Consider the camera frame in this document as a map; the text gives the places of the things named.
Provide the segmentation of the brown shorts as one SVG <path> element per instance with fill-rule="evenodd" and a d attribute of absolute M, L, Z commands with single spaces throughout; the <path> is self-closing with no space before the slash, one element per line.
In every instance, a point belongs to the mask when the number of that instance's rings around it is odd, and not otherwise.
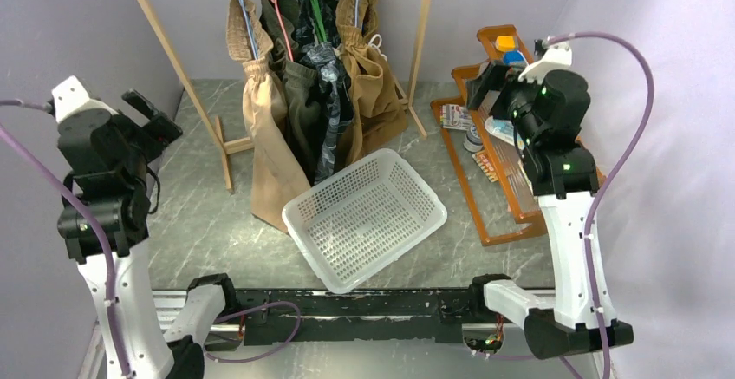
<path fill-rule="evenodd" d="M 376 43 L 377 0 L 360 1 L 362 28 L 353 25 L 354 0 L 339 0 L 336 27 L 340 60 L 350 79 L 348 95 L 354 119 L 338 143 L 337 159 L 348 166 L 387 144 L 407 129 L 407 114 L 395 91 L 396 81 Z"/>

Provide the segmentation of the white plastic laundry basket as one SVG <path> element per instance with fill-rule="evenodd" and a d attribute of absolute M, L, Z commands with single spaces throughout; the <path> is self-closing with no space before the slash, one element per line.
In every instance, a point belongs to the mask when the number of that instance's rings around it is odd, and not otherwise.
<path fill-rule="evenodd" d="M 289 235 L 335 294 L 356 289 L 447 218 L 433 189 L 388 148 L 345 167 L 282 209 Z"/>

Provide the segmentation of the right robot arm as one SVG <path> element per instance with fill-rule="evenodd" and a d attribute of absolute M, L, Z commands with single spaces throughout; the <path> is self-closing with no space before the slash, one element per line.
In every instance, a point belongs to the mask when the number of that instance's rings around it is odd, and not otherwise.
<path fill-rule="evenodd" d="M 467 85 L 477 108 L 490 92 L 490 115 L 511 122 L 522 139 L 522 166 L 543 215 L 550 241 L 555 296 L 540 297 L 507 276 L 492 275 L 467 300 L 479 322 L 495 315 L 517 324 L 540 360 L 629 345 L 634 328 L 612 305 L 596 238 L 592 205 L 601 184 L 592 153 L 577 139 L 590 96 L 586 80 L 553 69 L 527 82 L 518 66 L 491 62 Z"/>

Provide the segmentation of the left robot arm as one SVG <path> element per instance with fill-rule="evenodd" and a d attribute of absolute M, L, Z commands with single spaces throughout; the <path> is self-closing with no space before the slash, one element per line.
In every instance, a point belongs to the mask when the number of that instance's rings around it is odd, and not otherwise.
<path fill-rule="evenodd" d="M 52 96 L 57 146 L 70 166 L 57 229 L 94 301 L 108 376 L 203 377 L 214 321 L 229 323 L 240 310 L 231 280 L 224 273 L 194 279 L 183 308 L 162 329 L 148 271 L 150 165 L 181 128 L 134 90 L 122 98 L 145 116 L 141 125 L 96 100 L 75 76 Z"/>

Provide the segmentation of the beige shorts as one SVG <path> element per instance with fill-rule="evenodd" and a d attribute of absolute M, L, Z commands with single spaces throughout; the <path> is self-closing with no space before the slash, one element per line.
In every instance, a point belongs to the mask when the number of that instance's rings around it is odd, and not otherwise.
<path fill-rule="evenodd" d="M 274 44 L 257 19 L 256 5 L 244 0 L 250 15 L 259 58 L 254 59 L 238 0 L 230 0 L 226 45 L 230 58 L 244 70 L 242 110 L 246 131 L 254 146 L 250 194 L 251 213 L 286 233 L 283 208 L 310 184 L 286 141 L 288 109 L 283 85 L 271 70 Z"/>

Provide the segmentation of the green hanger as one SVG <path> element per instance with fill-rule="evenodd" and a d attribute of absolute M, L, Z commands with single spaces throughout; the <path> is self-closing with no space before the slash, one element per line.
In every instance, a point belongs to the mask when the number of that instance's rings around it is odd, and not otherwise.
<path fill-rule="evenodd" d="M 327 41 L 327 34 L 322 20 L 322 11 L 319 5 L 319 1 L 309 0 L 309 3 L 312 11 L 312 20 L 315 28 L 316 40 L 319 43 L 325 43 Z"/>

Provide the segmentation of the blue white box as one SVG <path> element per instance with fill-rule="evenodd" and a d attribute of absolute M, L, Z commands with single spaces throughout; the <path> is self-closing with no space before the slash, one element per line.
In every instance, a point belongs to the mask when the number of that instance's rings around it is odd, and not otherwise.
<path fill-rule="evenodd" d="M 519 68 L 526 68 L 528 66 L 528 62 L 526 58 L 524 57 L 523 53 L 519 50 L 512 50 L 505 52 L 503 55 L 503 62 L 506 65 L 512 66 L 512 67 L 519 67 Z"/>

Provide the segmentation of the yellow sponge block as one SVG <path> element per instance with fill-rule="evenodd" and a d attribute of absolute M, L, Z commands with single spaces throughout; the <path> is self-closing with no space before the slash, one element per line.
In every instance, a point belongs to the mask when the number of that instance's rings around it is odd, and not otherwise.
<path fill-rule="evenodd" d="M 503 35 L 495 39 L 495 48 L 501 53 L 508 53 L 517 49 L 517 41 L 514 36 Z"/>

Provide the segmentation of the light blue oval package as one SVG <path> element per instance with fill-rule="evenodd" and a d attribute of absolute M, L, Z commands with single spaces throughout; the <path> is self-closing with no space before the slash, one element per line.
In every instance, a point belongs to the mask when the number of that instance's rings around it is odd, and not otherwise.
<path fill-rule="evenodd" d="M 516 145 L 516 147 L 523 150 L 525 148 L 524 141 L 520 134 L 516 131 L 511 121 L 499 120 L 494 117 L 489 117 L 484 123 L 485 130 L 497 139 L 508 143 L 510 145 Z"/>

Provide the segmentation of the colourful snack packet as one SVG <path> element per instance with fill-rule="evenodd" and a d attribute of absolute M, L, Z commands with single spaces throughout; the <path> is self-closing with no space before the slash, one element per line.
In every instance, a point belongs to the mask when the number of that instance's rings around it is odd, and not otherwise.
<path fill-rule="evenodd" d="M 467 131 L 472 127 L 472 117 L 464 106 L 449 103 L 440 107 L 439 123 L 444 129 Z"/>

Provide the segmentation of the orange wooden shelf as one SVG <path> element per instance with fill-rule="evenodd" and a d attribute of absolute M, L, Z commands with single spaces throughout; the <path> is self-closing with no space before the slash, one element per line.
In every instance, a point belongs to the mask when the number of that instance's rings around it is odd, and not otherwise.
<path fill-rule="evenodd" d="M 459 95 L 432 101 L 434 119 L 439 119 L 444 104 L 458 104 L 467 109 L 466 83 L 478 77 L 490 61 L 504 63 L 504 53 L 497 51 L 494 44 L 503 35 L 514 36 L 516 50 L 523 53 L 528 65 L 533 63 L 514 25 L 483 27 L 477 39 L 487 55 L 486 65 L 465 65 L 452 70 Z M 539 237 L 558 224 L 572 227 L 574 235 L 581 236 L 589 206 L 604 181 L 592 153 L 579 138 L 582 120 L 590 106 L 587 82 L 569 69 L 550 71 L 540 84 L 520 82 L 516 77 L 500 94 L 508 101 L 506 114 L 490 113 L 490 105 L 497 95 L 490 92 L 479 111 L 467 110 L 483 142 L 482 151 L 487 152 L 498 175 L 498 181 L 493 184 L 503 194 L 515 223 L 514 230 L 489 234 L 451 136 L 446 129 L 441 132 L 481 244 L 501 245 Z M 521 150 L 491 136 L 484 126 L 489 117 L 511 121 L 525 148 Z"/>

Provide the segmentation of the round tin can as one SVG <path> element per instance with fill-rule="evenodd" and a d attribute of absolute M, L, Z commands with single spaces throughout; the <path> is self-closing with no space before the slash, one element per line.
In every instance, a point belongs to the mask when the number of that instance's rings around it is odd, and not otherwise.
<path fill-rule="evenodd" d="M 484 149 L 483 142 L 475 125 L 471 125 L 465 132 L 463 147 L 466 151 L 473 154 L 481 152 Z"/>

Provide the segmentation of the crayon pack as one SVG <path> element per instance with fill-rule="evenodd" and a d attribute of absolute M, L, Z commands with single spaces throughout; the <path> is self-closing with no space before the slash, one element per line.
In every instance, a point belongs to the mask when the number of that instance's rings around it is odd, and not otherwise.
<path fill-rule="evenodd" d="M 495 172 L 493 165 L 491 164 L 489 155 L 485 151 L 480 151 L 472 154 L 472 158 L 476 165 L 482 170 L 484 175 L 490 182 L 497 182 L 498 175 Z"/>

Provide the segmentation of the wooden clothes rack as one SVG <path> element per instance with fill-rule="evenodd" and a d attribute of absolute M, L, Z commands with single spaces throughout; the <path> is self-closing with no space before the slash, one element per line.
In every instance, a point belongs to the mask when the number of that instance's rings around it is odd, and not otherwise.
<path fill-rule="evenodd" d="M 224 189 L 227 193 L 233 194 L 235 192 L 232 174 L 231 174 L 231 156 L 239 154 L 253 148 L 251 139 L 247 136 L 235 139 L 227 140 L 224 137 L 224 130 L 221 123 L 221 119 L 218 116 L 211 118 L 207 110 L 202 105 L 198 95 L 192 85 L 192 81 L 188 77 L 185 69 L 183 68 L 179 57 L 173 45 L 170 43 L 169 38 L 160 23 L 159 17 L 156 14 L 153 6 L 148 0 L 136 0 L 141 10 L 143 11 L 148 23 L 153 29 L 154 34 L 157 36 L 159 43 L 166 53 L 166 56 L 171 63 L 176 76 L 179 78 L 180 83 L 183 85 L 185 93 L 189 96 L 193 106 L 195 107 L 201 121 L 205 125 L 205 129 L 211 136 L 211 140 L 214 146 L 218 150 L 218 157 L 221 159 L 221 165 L 224 173 Z M 419 118 L 414 104 L 415 89 L 418 81 L 418 73 L 420 71 L 420 59 L 422 56 L 423 46 L 426 36 L 426 26 L 428 23 L 428 17 L 431 8 L 431 0 L 421 0 L 419 10 L 419 21 L 416 31 L 416 36 L 413 45 L 413 55 L 411 61 L 411 68 L 409 74 L 408 90 L 404 90 L 400 84 L 395 85 L 395 91 L 400 96 L 400 102 L 405 111 L 407 111 L 413 119 L 415 126 L 419 132 L 419 137 L 424 140 L 427 138 L 428 133 Z"/>

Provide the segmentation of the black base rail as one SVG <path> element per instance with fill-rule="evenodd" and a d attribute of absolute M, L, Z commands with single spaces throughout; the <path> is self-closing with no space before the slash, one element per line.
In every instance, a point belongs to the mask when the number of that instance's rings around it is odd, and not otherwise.
<path fill-rule="evenodd" d="M 493 330 L 499 317 L 473 303 L 468 288 L 355 290 L 239 289 L 247 345 L 432 339 L 462 343 L 471 328 Z"/>

